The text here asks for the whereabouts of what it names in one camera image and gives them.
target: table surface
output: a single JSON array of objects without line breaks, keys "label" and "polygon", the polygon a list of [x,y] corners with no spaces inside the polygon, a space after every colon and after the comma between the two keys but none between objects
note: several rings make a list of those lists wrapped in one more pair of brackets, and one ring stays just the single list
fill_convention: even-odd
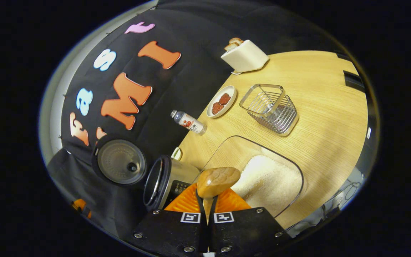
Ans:
[{"label": "table surface", "polygon": [[[291,159],[302,170],[305,184],[298,200],[276,218],[288,228],[321,207],[352,172],[367,132],[367,102],[363,92],[345,86],[343,70],[357,74],[354,65],[332,52],[282,52],[269,58],[261,70],[230,75],[220,89],[235,87],[233,106],[216,119],[207,117],[204,109],[198,120],[207,125],[207,132],[189,132],[179,148],[181,161],[200,170],[234,135]],[[292,99],[299,120],[287,137],[258,124],[239,106],[255,84],[281,85]]]}]

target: white plate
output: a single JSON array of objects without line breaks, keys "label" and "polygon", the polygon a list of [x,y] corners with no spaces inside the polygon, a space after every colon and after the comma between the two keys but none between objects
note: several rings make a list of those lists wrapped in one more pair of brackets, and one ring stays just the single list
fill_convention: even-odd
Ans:
[{"label": "white plate", "polygon": [[[218,112],[217,114],[212,114],[213,104],[220,101],[220,98],[225,93],[228,93],[231,99],[225,105],[225,107],[223,107],[223,109],[220,110],[220,112]],[[209,106],[207,107],[207,116],[212,117],[212,118],[218,118],[222,116],[225,112],[228,111],[228,109],[230,109],[230,107],[233,105],[236,98],[237,98],[237,91],[235,90],[234,86],[226,86],[222,90],[218,91],[218,93],[212,98],[212,101],[210,101]]]}]

